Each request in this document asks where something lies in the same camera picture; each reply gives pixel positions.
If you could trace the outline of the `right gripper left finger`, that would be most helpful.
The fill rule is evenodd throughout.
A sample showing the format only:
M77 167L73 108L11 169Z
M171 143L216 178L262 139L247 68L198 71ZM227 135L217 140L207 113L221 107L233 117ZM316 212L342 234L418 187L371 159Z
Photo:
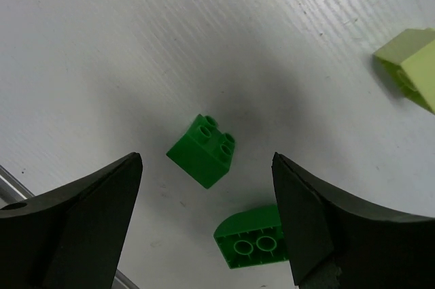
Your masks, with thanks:
M143 164L130 153L32 194L1 170L2 288L133 288L118 269Z

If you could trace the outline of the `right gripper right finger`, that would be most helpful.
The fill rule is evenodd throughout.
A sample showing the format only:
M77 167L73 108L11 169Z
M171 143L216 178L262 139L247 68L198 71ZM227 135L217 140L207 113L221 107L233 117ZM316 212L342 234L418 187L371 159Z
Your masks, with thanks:
M280 153L272 174L297 287L434 287L432 217L359 198Z

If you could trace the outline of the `dark green small lego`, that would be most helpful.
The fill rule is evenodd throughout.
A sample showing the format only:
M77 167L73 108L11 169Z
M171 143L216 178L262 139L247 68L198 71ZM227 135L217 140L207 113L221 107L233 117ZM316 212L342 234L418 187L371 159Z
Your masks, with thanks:
M288 260L276 204L228 217L216 228L213 237L230 269Z

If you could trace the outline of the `dark green square lego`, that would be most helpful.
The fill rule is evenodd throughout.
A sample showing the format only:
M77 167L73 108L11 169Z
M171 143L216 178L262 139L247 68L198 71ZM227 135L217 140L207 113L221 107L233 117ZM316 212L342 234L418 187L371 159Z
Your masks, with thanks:
M214 118L199 114L167 156L208 189L229 172L235 146L235 138L221 132Z

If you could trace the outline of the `pale lime square lego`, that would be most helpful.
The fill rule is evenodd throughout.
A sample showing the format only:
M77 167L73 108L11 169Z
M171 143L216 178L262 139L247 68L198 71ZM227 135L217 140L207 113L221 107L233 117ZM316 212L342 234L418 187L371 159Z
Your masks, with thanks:
M434 29L406 29L373 56L407 99L434 113Z

